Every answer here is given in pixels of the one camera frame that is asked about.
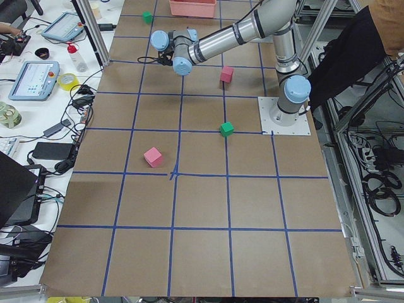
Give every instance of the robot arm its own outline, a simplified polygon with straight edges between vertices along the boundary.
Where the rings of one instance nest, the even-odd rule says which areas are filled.
[[[296,4],[297,0],[264,0],[249,16],[200,40],[195,30],[171,31],[168,34],[159,30],[152,34],[151,44],[166,58],[160,61],[162,64],[173,65],[176,73],[185,76],[191,72],[192,65],[252,39],[274,35],[278,59],[276,69],[287,74],[299,67],[290,22]]]
[[[185,76],[192,66],[255,38],[273,35],[276,71],[280,84],[280,97],[270,110],[274,123],[293,125],[301,114],[302,104],[310,94],[310,83],[300,75],[300,61],[295,51],[292,17],[297,0],[262,0],[258,8],[229,27],[198,40],[196,30],[159,30],[151,35],[151,44],[159,53],[157,62],[171,65]]]

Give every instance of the tablet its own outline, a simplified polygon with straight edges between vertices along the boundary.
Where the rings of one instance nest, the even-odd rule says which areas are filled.
[[[83,29],[77,14],[65,12],[43,30],[41,35],[47,39],[67,42],[76,38]]]
[[[52,92],[59,74],[56,61],[27,61],[8,95],[14,101],[44,101]]]

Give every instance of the power strip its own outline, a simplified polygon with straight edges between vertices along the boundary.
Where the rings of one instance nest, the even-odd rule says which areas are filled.
[[[371,148],[362,148],[362,158],[364,159],[365,166],[367,167],[367,170],[369,172],[379,172],[379,170],[376,169],[376,165],[374,163],[376,161],[376,156],[374,155]]]

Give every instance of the tape roll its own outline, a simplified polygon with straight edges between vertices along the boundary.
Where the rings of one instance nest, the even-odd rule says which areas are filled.
[[[57,82],[63,90],[70,91],[72,89],[78,89],[80,82],[75,74],[62,74],[58,77]]]

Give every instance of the blue joint cap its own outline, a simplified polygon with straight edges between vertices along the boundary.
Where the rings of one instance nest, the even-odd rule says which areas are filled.
[[[295,104],[301,104],[309,98],[311,85],[303,76],[290,77],[285,84],[285,96]]]
[[[196,30],[188,28],[187,31],[189,33],[189,37],[193,42],[198,41],[198,32]]]
[[[169,46],[169,36],[165,31],[156,30],[152,33],[150,42],[157,51],[162,52]]]
[[[172,60],[172,67],[174,71],[181,76],[186,76],[192,71],[191,62],[183,57],[175,57]]]

